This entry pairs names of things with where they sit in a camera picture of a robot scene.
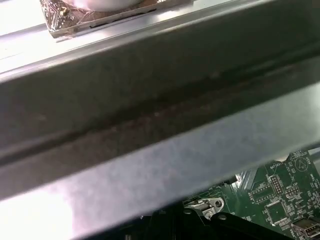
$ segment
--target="green circuit board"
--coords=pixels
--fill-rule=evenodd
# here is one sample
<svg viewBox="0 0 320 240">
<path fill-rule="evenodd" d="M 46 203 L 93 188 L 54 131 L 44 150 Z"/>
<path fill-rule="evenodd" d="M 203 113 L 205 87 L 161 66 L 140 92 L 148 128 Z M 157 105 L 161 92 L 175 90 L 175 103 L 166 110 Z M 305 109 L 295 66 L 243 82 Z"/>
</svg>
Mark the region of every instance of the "green circuit board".
<svg viewBox="0 0 320 240">
<path fill-rule="evenodd" d="M 232 184 L 215 185 L 188 200 L 220 197 L 222 212 L 297 240 L 308 237 L 292 223 L 308 216 L 320 218 L 320 177 L 307 151 L 291 153 L 284 162 L 272 161 L 236 175 Z"/>
</svg>

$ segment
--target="printed circuit board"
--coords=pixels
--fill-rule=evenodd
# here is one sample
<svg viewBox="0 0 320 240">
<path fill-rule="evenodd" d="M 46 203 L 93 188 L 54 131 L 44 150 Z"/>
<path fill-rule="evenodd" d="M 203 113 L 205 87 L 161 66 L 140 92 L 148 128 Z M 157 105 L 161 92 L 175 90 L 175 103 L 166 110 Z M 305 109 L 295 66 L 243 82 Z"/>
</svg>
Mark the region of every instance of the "printed circuit board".
<svg viewBox="0 0 320 240">
<path fill-rule="evenodd" d="M 272 161 L 236 175 L 230 184 L 215 185 L 186 203 L 199 198 L 222 198 L 222 212 L 297 240 L 320 237 L 320 177 L 307 151 L 291 153 L 286 161 Z M 312 233 L 298 229 L 300 225 Z"/>
</svg>

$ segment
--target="integrated circuit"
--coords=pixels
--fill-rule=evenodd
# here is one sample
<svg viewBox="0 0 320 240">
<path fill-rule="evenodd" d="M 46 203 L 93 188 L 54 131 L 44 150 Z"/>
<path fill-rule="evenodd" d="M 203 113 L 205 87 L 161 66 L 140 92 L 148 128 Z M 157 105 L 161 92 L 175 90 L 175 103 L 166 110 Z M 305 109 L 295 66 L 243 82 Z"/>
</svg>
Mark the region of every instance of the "integrated circuit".
<svg viewBox="0 0 320 240">
<path fill-rule="evenodd" d="M 266 205 L 265 210 L 270 218 L 270 222 L 274 225 L 277 225 L 287 219 L 287 212 L 280 200 Z"/>
<path fill-rule="evenodd" d="M 251 192 L 251 195 L 254 199 L 254 201 L 258 204 L 264 200 L 267 200 L 275 195 L 274 189 L 271 185 L 267 185 L 264 187 L 261 187 L 257 190 L 254 190 Z"/>
</svg>

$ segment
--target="metal bar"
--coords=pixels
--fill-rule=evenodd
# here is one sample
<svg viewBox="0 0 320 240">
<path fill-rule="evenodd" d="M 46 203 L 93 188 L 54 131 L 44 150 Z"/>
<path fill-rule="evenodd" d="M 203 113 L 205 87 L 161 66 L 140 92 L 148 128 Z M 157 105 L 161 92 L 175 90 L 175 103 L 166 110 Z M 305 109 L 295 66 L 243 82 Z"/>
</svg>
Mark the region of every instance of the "metal bar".
<svg viewBox="0 0 320 240">
<path fill-rule="evenodd" d="M 205 78 L 317 54 L 320 8 L 313 4 L 233 1 L 3 73 L 0 159 Z"/>
<path fill-rule="evenodd" d="M 318 79 L 319 66 L 318 58 L 270 72 L 256 89 L 248 86 L 245 89 L 250 89 L 247 93 L 252 93 L 251 97 L 256 97 L 254 90 L 271 94 L 280 81 Z M 239 93 L 233 101 L 243 99 L 243 94 Z M 17 239 L 23 234 L 30 239 L 44 236 L 72 239 L 91 235 L 178 201 L 231 174 L 314 143 L 320 138 L 319 96 L 320 84 L 317 83 L 5 199 L 0 202 L 3 226 L 0 236 Z M 208 112 L 216 103 L 195 109 Z M 154 135 L 162 132 L 157 129 L 158 125 L 153 125 L 154 121 L 151 123 Z M 145 137 L 151 134 L 146 131 L 151 126 L 145 122 L 133 126 L 127 124 L 124 130 L 120 127 L 88 134 L 27 158 L 26 164 L 18 162 L 3 167 L 1 194 L 6 188 L 20 188 L 34 178 L 45 179 L 48 169 L 37 175 L 43 161 L 66 165 L 70 160 L 75 163 L 92 159 L 105 161 L 121 152 L 114 146 L 134 145 L 140 141 L 141 134 Z M 132 127 L 141 130 L 129 131 Z"/>
</svg>

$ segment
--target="black plastic part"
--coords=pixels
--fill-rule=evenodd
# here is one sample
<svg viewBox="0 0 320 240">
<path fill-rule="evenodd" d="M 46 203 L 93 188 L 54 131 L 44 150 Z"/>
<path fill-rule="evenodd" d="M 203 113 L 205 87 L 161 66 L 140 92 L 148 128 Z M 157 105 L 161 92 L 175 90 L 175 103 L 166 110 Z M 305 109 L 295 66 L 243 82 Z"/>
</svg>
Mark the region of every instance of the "black plastic part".
<svg viewBox="0 0 320 240">
<path fill-rule="evenodd" d="M 211 220 L 182 204 L 156 211 L 87 240 L 290 240 L 291 238 L 229 213 L 220 212 Z"/>
</svg>

